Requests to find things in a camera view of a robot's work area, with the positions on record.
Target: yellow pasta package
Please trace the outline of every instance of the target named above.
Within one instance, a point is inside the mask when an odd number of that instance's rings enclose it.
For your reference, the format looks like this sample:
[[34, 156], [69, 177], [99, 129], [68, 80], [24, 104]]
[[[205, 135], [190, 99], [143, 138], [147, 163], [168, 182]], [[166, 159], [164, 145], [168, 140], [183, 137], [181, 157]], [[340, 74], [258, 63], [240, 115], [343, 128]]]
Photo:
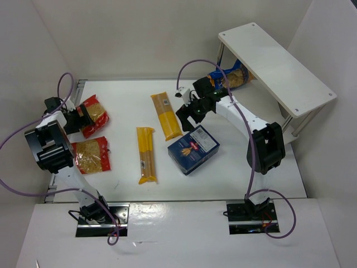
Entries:
[[170, 101], [166, 92], [151, 95], [152, 101], [157, 112], [158, 119], [165, 134], [165, 141], [177, 136], [182, 136], [182, 132], [177, 122], [175, 113], [172, 110]]
[[151, 127], [137, 127], [136, 131], [138, 135], [141, 168], [141, 178], [139, 180], [139, 184], [153, 181], [157, 183], [154, 150], [152, 145], [152, 132], [154, 129]]

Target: blue box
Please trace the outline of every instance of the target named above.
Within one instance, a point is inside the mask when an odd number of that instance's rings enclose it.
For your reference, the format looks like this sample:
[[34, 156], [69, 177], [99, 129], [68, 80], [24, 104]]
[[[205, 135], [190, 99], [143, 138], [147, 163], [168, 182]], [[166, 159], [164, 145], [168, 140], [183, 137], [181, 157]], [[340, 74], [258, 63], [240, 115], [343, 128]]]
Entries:
[[219, 143], [199, 125], [167, 149], [177, 166], [188, 175], [211, 158], [218, 148]]

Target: nutrition label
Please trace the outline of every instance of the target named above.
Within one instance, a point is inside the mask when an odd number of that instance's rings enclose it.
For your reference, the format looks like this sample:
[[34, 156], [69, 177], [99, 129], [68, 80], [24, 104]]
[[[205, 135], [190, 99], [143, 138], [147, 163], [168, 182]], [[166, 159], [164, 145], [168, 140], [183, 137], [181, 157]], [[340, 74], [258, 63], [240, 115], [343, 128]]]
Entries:
[[201, 128], [199, 127], [190, 136], [200, 145], [200, 147], [205, 151], [210, 151], [214, 146], [217, 145], [214, 140]]

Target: spaghetti package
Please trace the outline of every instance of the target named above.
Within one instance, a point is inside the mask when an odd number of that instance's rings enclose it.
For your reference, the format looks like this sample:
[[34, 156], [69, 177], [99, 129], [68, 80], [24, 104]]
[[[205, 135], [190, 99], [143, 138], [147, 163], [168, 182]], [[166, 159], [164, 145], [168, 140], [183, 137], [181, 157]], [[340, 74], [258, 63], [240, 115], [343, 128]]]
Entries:
[[182, 136], [182, 132], [177, 122], [175, 113], [172, 110], [170, 101], [166, 92], [151, 95], [152, 101], [157, 112], [158, 119], [165, 134], [165, 141], [177, 136]]
[[[240, 60], [236, 60], [231, 69], [223, 71], [227, 76], [229, 88], [240, 87], [254, 79], [254, 75], [243, 65], [243, 63], [240, 62]], [[219, 70], [209, 73], [208, 78], [215, 89], [220, 89], [222, 87], [227, 88], [223, 74]]]
[[[83, 136], [89, 138], [108, 123], [109, 116], [104, 107], [98, 102], [96, 95], [86, 99], [83, 104], [87, 109], [90, 118], [95, 123], [93, 126], [86, 126], [82, 129]], [[83, 115], [80, 107], [77, 107], [77, 110], [80, 115]]]
[[105, 137], [83, 142], [74, 142], [75, 163], [82, 174], [110, 170], [108, 141]]
[[152, 132], [154, 129], [150, 127], [137, 127], [136, 131], [138, 135], [141, 168], [139, 184], [153, 181], [157, 183], [154, 151], [152, 146]]

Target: purple cable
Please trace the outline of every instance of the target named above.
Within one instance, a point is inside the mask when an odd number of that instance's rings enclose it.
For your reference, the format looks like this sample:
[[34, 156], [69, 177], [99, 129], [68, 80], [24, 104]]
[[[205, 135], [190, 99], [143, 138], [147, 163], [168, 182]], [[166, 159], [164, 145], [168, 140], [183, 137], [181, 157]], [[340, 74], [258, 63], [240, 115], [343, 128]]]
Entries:
[[244, 121], [244, 124], [245, 124], [245, 127], [247, 128], [247, 131], [248, 131], [248, 135], [249, 135], [249, 144], [250, 144], [250, 148], [252, 149], [252, 172], [250, 174], [250, 180], [249, 180], [249, 185], [248, 185], [248, 189], [247, 189], [247, 193], [245, 194], [245, 199], [248, 199], [249, 197], [251, 197], [252, 195], [255, 195], [257, 193], [260, 193], [260, 192], [272, 192], [272, 193], [276, 193], [278, 195], [280, 195], [285, 201], [286, 203], [288, 203], [289, 207], [291, 208], [291, 211], [292, 211], [292, 214], [294, 216], [294, 222], [293, 222], [293, 226], [292, 228], [290, 229], [289, 232], [287, 232], [286, 234], [284, 234], [283, 236], [272, 236], [270, 235], [268, 232], [267, 232], [267, 229], [269, 226], [267, 226], [264, 231], [265, 233], [267, 234], [267, 236], [271, 237], [271, 238], [275, 238], [275, 239], [281, 239], [281, 238], [285, 238], [287, 236], [289, 236], [295, 229], [295, 226], [296, 226], [296, 214], [295, 214], [295, 211], [294, 211], [294, 208], [292, 207], [291, 203], [289, 202], [289, 200], [284, 196], [282, 195], [281, 193], [279, 193], [278, 191], [275, 191], [275, 190], [272, 190], [272, 189], [261, 189], [261, 190], [257, 190], [253, 193], [250, 193], [251, 189], [252, 189], [252, 185], [253, 185], [253, 180], [254, 180], [254, 168], [255, 168], [255, 161], [256, 161], [256, 158], [255, 158], [255, 144], [254, 144], [254, 141], [253, 141], [253, 135], [252, 135], [252, 132], [250, 130], [250, 127], [249, 127], [249, 124], [248, 124], [248, 121], [246, 119], [246, 117], [244, 116], [242, 110], [240, 110], [240, 108], [238, 107], [238, 105], [234, 102], [234, 99], [233, 99], [233, 96], [232, 96], [232, 93], [230, 91], [230, 88], [229, 88], [229, 82], [228, 82], [228, 78], [227, 76], [225, 75], [223, 69], [215, 62], [211, 61], [211, 60], [205, 60], [205, 59], [196, 59], [196, 60], [191, 60], [189, 61], [188, 63], [184, 64], [179, 73], [178, 73], [178, 76], [177, 76], [177, 82], [176, 82], [176, 90], [179, 89], [179, 81], [180, 81], [180, 76], [181, 76], [181, 73], [182, 71], [184, 70], [184, 68], [186, 66], [188, 66], [189, 64], [191, 63], [196, 63], [196, 62], [205, 62], [205, 63], [210, 63], [214, 66], [216, 66], [216, 68], [218, 70], [220, 70], [220, 72], [222, 73], [223, 75], [223, 78], [224, 78], [224, 81], [225, 81], [225, 84], [227, 85], [227, 90], [228, 90], [228, 95], [229, 95], [229, 98], [231, 100], [231, 102], [233, 103], [234, 107], [237, 109], [237, 111], [239, 112], [240, 116], [242, 117], [243, 121]]
[[[57, 85], [57, 93], [59, 95], [59, 92], [60, 92], [60, 84], [61, 84], [61, 81], [63, 79], [63, 77], [65, 77], [66, 75], [69, 75], [71, 77], [71, 88], [69, 90], [69, 93], [67, 95], [67, 97], [64, 99], [64, 101], [61, 103], [60, 106], [58, 106], [51, 114], [48, 114], [46, 116], [43, 116], [31, 123], [28, 123], [26, 124], [25, 126], [23, 127], [20, 127], [19, 129], [15, 130], [14, 132], [12, 132], [9, 136], [7, 136], [1, 143], [0, 143], [0, 150], [2, 149], [2, 147], [5, 145], [5, 143], [10, 139], [12, 138], [15, 134], [19, 133], [20, 131], [24, 130], [25, 128], [29, 127], [30, 125], [33, 125], [39, 121], [42, 121], [43, 119], [51, 116], [53, 113], [59, 111], [62, 106], [66, 103], [66, 101], [69, 99], [69, 97], [71, 96], [71, 93], [73, 91], [73, 87], [74, 87], [74, 78], [73, 78], [73, 75], [71, 73], [64, 73], [61, 77], [60, 77], [60, 80], [58, 82], [58, 85]], [[29, 194], [29, 193], [23, 193], [23, 192], [20, 192], [18, 190], [15, 190], [13, 188], [11, 188], [10, 186], [8, 186], [2, 179], [0, 179], [0, 184], [1, 186], [3, 186], [5, 189], [7, 189], [8, 191], [14, 193], [14, 194], [17, 194], [17, 195], [21, 195], [23, 197], [46, 197], [46, 196], [49, 196], [49, 195], [55, 195], [55, 194], [59, 194], [59, 193], [64, 193], [64, 192], [70, 192], [70, 191], [81, 191], [85, 194], [87, 194], [88, 196], [90, 196], [91, 198], [94, 199], [95, 202], [97, 202], [101, 208], [103, 208], [103, 210], [108, 214], [108, 216], [110, 217], [110, 219], [114, 222], [115, 224], [115, 231], [108, 237], [108, 244], [110, 246], [114, 246], [118, 240], [119, 240], [119, 225], [117, 223], [117, 221], [114, 219], [114, 217], [112, 216], [112, 214], [110, 213], [110, 211], [108, 211], [108, 209], [99, 201], [98, 198], [96, 198], [95, 196], [93, 196], [91, 193], [89, 193], [88, 191], [86, 190], [82, 190], [82, 189], [79, 189], [79, 188], [68, 188], [68, 189], [63, 189], [63, 190], [58, 190], [58, 191], [54, 191], [54, 192], [50, 192], [50, 193], [41, 193], [41, 194]], [[117, 234], [116, 236], [116, 240], [111, 243], [110, 242], [110, 238], [114, 235], [114, 234]]]

